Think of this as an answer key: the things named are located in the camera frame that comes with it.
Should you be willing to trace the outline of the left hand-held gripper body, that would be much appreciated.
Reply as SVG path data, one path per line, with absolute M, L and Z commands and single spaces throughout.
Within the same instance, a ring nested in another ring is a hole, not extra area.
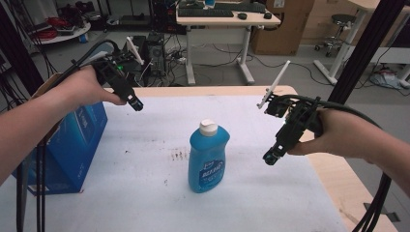
M 132 37 L 126 37 L 122 49 L 119 49 L 116 43 L 113 46 L 113 51 L 101 51 L 93 56 L 93 68 L 98 81 L 101 85 L 107 83 L 120 99 L 136 99 L 127 76 L 144 65 L 144 60 L 138 53 L 138 46 L 133 43 Z

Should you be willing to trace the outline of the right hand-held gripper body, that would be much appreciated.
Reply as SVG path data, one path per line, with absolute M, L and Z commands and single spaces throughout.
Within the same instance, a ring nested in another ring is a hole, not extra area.
M 319 99 L 274 93 L 274 89 L 278 86 L 289 65 L 290 61 L 284 63 L 272 85 L 266 89 L 261 102 L 257 104 L 259 109 L 266 106 L 265 114 L 278 118 L 285 117 L 284 125 L 277 132 L 276 142 L 269 149 L 270 152 L 287 152 L 292 149 L 299 142 L 305 130 L 318 134 L 323 131 L 316 113 Z

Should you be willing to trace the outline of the blue detergent bottle white cap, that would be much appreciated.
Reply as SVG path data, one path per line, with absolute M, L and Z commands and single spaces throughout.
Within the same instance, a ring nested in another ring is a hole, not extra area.
M 188 180 L 193 192 L 206 192 L 220 183 L 225 171 L 225 147 L 229 139 L 227 130 L 211 119 L 202 120 L 190 136 Z

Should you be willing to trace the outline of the blue cardboard box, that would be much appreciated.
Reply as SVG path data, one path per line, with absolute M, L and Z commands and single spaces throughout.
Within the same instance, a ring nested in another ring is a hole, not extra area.
M 28 190 L 37 194 L 37 155 L 45 150 L 45 193 L 80 192 L 101 141 L 107 116 L 101 102 L 67 114 L 29 155 Z

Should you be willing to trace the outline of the person's left hand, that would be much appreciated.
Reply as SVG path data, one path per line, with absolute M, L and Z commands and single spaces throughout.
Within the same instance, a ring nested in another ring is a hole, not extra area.
M 126 103 L 115 94 L 104 90 L 91 66 L 83 67 L 71 74 L 62 83 L 48 91 L 43 99 L 46 112 L 57 119 L 61 119 L 84 105 L 97 102 L 111 102 L 115 105 Z

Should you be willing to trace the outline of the person's right hand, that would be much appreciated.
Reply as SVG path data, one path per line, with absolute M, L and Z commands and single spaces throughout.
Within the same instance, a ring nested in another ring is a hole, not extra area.
M 323 134 L 306 142 L 298 142 L 289 155 L 329 153 L 346 158 L 368 157 L 366 147 L 374 143 L 381 131 L 366 120 L 347 112 L 324 109 L 319 111 Z

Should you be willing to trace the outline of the black computer tower with fan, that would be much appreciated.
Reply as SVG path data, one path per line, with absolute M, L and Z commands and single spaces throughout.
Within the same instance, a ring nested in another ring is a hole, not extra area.
M 150 58 L 151 76 L 165 76 L 164 35 L 151 32 L 147 37 L 147 48 Z

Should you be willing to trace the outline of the round white table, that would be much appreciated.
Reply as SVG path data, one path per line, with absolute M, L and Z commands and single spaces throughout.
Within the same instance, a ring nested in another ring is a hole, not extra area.
M 51 26 L 45 29 L 34 32 L 29 36 L 30 40 L 35 44 L 55 44 L 71 39 L 79 39 L 91 29 L 91 24 L 85 22 L 83 27 L 74 27 L 72 31 L 58 31 Z

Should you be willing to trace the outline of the white-legged wooden desk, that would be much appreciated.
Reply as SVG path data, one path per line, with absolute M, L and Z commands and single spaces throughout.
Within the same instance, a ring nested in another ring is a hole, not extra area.
M 363 24 L 366 15 L 373 14 L 376 10 L 377 5 L 380 0 L 346 0 L 348 3 L 353 5 L 357 10 L 357 18 L 355 23 L 351 26 L 350 32 L 347 38 L 341 44 L 341 49 L 337 54 L 337 57 L 332 64 L 331 68 L 326 69 L 319 60 L 314 60 L 313 64 L 317 67 L 319 71 L 328 79 L 332 85 L 337 84 L 337 71 L 344 61 L 351 57 L 355 46 L 352 44 L 356 34 L 358 33 L 361 25 Z M 405 64 L 405 69 L 397 75 L 399 83 L 402 87 L 409 87 L 410 84 L 405 81 L 407 76 L 410 74 L 410 48 L 405 47 L 391 47 L 387 46 L 379 47 L 375 52 L 371 63 L 375 63 L 377 58 L 380 57 L 380 63 L 391 63 L 391 64 Z

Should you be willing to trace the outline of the large brown cardboard box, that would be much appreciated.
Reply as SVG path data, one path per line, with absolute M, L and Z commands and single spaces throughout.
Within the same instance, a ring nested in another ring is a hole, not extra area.
M 280 20 L 279 25 L 253 31 L 255 54 L 294 56 L 297 53 L 315 0 L 265 0 L 265 6 Z

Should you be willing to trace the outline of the crumpled cloth on floor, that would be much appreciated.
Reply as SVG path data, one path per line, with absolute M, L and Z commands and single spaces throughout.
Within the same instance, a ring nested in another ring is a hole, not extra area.
M 390 70 L 381 70 L 378 72 L 374 72 L 370 76 L 369 80 L 371 83 L 381 87 L 392 88 L 397 90 L 400 90 L 402 88 L 395 73 Z

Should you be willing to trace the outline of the dark metal stand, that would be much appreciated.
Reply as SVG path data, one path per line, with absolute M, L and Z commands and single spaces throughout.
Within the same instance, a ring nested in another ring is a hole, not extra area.
M 0 50 L 6 56 L 29 95 L 34 95 L 44 84 L 44 80 L 1 3 Z

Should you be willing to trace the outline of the white table mat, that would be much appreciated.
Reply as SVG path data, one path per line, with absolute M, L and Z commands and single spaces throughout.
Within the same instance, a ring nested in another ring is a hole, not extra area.
M 80 193 L 49 195 L 46 232 L 346 232 L 308 159 L 269 166 L 281 119 L 258 96 L 145 97 L 107 104 L 108 123 Z M 210 118 L 230 134 L 222 181 L 188 184 L 190 136 Z

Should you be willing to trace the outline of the black round stool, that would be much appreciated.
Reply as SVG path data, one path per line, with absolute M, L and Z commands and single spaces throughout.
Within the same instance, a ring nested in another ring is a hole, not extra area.
M 315 51 L 325 48 L 326 57 L 331 57 L 334 50 L 340 51 L 341 46 L 344 44 L 341 34 L 346 30 L 350 30 L 356 21 L 356 17 L 351 14 L 333 14 L 331 19 L 332 23 L 337 26 L 336 33 L 331 37 L 326 37 L 322 43 L 314 47 Z

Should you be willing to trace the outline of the black keyboard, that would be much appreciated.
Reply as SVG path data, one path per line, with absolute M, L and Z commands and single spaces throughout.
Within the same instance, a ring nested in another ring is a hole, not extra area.
M 229 10 L 235 12 L 248 12 L 248 13 L 260 13 L 264 14 L 266 12 L 265 6 L 261 3 L 221 3 L 217 2 L 214 5 L 215 9 L 219 10 Z
M 177 11 L 179 17 L 233 17 L 234 14 L 229 10 L 218 9 L 179 9 Z

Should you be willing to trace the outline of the white desk with wooden top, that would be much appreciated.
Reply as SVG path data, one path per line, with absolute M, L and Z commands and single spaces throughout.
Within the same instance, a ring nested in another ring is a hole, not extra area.
M 255 82 L 247 66 L 247 55 L 251 29 L 280 24 L 280 20 L 271 12 L 271 19 L 265 19 L 264 14 L 247 13 L 248 18 L 241 20 L 237 17 L 239 12 L 231 11 L 233 17 L 179 17 L 176 10 L 176 21 L 186 27 L 187 30 L 187 60 L 186 74 L 190 86 L 195 85 L 195 74 L 192 64 L 192 48 L 195 44 L 240 44 L 242 49 L 239 56 L 234 59 L 242 72 L 247 84 Z

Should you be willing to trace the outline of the black metal stand post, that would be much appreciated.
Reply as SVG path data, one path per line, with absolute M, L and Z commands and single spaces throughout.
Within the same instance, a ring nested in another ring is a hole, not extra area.
M 336 86 L 329 96 L 330 102 L 346 103 L 370 59 L 388 34 L 403 10 L 406 0 L 380 0 Z

